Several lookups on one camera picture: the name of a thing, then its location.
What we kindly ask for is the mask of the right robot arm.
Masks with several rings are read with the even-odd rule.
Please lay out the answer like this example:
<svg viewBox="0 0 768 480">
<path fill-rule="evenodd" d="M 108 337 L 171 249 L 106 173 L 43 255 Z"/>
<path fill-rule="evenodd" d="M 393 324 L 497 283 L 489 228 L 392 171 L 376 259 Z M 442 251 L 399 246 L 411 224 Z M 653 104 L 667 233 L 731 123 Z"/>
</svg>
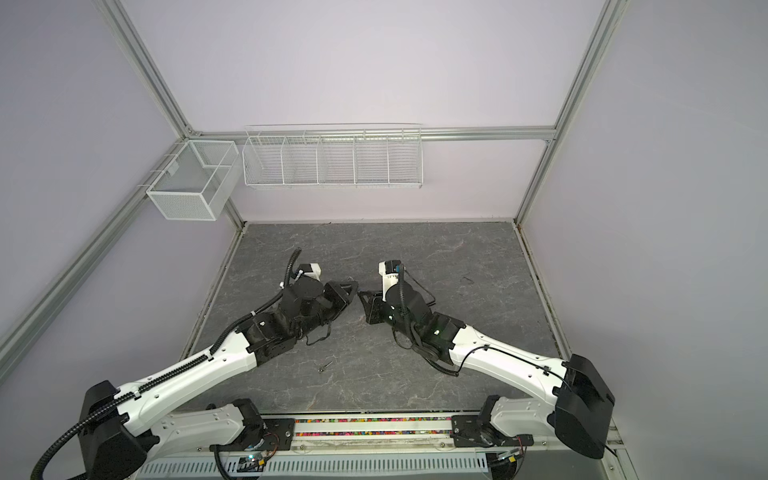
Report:
<svg viewBox="0 0 768 480">
<path fill-rule="evenodd" d="M 527 416 L 542 435 L 552 433 L 572 451 L 592 459 L 609 452 L 608 433 L 616 399 L 588 358 L 546 357 L 498 341 L 449 315 L 408 282 L 397 261 L 379 265 L 382 288 L 361 291 L 365 320 L 388 325 L 394 339 L 438 372 L 457 377 L 473 370 L 499 380 L 534 400 Z"/>
</svg>

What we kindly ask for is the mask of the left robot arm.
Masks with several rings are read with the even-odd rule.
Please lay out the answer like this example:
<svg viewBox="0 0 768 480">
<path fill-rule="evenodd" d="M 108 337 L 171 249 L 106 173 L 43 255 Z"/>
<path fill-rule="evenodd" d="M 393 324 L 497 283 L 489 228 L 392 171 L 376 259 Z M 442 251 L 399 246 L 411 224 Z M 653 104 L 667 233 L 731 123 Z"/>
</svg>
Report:
<svg viewBox="0 0 768 480">
<path fill-rule="evenodd" d="M 154 458 L 196 444 L 214 449 L 258 446 L 266 432 L 250 400 L 192 413 L 181 425 L 173 424 L 171 415 L 224 381 L 291 350 L 316 328 L 330 327 L 351 305 L 358 282 L 322 282 L 320 266 L 299 264 L 300 254 L 294 250 L 289 257 L 279 291 L 225 327 L 212 345 L 119 387 L 109 381 L 92 386 L 78 422 L 45 450 L 31 478 L 43 478 L 53 458 L 71 440 L 80 445 L 83 479 L 128 479 Z"/>
</svg>

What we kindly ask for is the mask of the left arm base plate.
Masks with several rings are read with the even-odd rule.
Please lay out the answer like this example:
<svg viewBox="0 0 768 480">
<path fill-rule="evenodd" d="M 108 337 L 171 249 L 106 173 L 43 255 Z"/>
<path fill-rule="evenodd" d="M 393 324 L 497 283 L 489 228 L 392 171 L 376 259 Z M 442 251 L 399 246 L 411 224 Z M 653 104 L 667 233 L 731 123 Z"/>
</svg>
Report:
<svg viewBox="0 0 768 480">
<path fill-rule="evenodd" d="M 291 448 L 295 426 L 294 418 L 267 418 L 260 427 L 247 427 L 239 442 L 243 451 L 287 451 Z"/>
</svg>

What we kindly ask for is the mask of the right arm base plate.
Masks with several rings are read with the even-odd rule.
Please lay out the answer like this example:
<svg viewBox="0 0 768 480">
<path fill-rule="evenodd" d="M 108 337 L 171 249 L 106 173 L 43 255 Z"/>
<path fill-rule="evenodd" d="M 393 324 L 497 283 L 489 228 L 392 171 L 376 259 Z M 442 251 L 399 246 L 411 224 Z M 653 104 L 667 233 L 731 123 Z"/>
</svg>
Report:
<svg viewBox="0 0 768 480">
<path fill-rule="evenodd" d="M 450 437 L 459 448 L 530 447 L 534 438 L 530 434 L 506 436 L 478 415 L 453 415 Z"/>
</svg>

